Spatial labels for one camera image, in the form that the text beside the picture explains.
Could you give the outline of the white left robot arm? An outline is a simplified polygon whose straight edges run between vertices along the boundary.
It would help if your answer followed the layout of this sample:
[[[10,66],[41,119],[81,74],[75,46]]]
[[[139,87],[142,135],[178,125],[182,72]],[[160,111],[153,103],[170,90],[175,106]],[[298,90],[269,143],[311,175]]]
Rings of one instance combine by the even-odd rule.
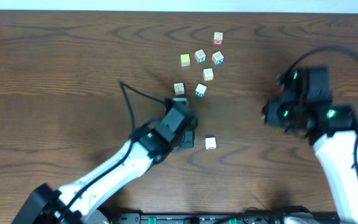
[[[110,159],[80,179],[52,190],[37,187],[27,198],[14,223],[86,223],[113,194],[150,168],[164,161],[176,148],[194,145],[197,116],[166,115],[133,129],[130,138]]]

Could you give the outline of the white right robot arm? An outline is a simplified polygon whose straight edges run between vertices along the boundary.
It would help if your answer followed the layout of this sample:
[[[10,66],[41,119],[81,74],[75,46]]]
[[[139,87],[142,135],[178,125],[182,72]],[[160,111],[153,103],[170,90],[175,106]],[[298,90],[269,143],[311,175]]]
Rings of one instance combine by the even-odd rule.
[[[358,223],[358,121],[351,105],[333,104],[326,67],[290,70],[282,95],[262,108],[265,123],[304,132],[328,180],[340,221]]]

